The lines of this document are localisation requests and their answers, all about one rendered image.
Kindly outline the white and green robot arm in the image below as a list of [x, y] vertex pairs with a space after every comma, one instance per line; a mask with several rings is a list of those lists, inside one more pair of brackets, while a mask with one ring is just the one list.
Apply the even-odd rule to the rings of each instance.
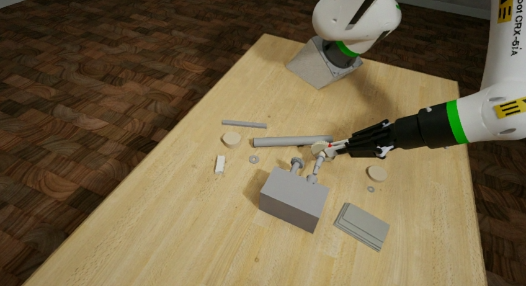
[[[395, 0], [320, 0], [312, 22], [325, 57], [344, 69], [398, 27], [401, 10]], [[418, 124], [430, 149], [526, 138], [526, 0], [491, 0], [480, 91], [420, 109]]]

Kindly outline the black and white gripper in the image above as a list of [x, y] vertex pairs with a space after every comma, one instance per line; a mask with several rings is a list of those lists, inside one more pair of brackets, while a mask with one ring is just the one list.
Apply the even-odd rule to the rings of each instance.
[[351, 158], [379, 159], [385, 159], [385, 154], [396, 148], [410, 150], [427, 146], [419, 129], [418, 114], [398, 118], [395, 123], [384, 119], [331, 145], [333, 147], [324, 149], [329, 157], [349, 153]]

